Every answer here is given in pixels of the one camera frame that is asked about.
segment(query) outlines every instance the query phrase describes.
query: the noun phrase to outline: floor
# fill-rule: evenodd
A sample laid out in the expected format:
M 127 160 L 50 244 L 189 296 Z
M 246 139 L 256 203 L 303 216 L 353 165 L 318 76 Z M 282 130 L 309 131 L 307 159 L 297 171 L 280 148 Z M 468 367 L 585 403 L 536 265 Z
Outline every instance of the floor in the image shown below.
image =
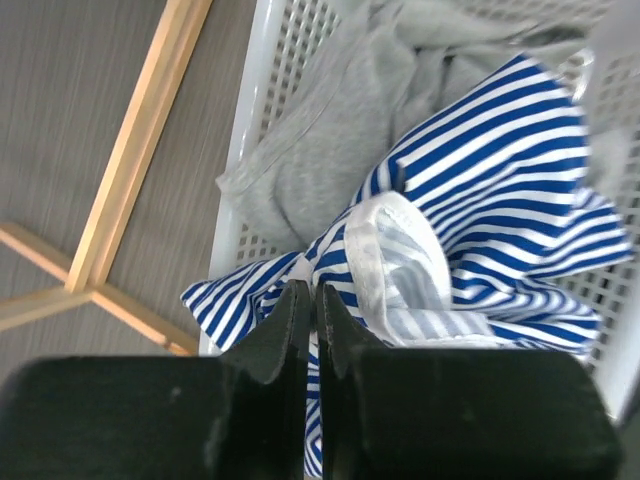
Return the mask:
M 1 220 L 75 251 L 163 5 L 0 0 Z M 207 273 L 254 5 L 214 1 L 109 277 L 194 336 L 178 295 Z M 54 284 L 0 247 L 0 299 Z M 0 383 L 36 357 L 81 353 L 165 354 L 85 306 L 0 334 Z M 637 451 L 640 418 L 624 439 Z M 640 478 L 637 462 L 622 478 Z

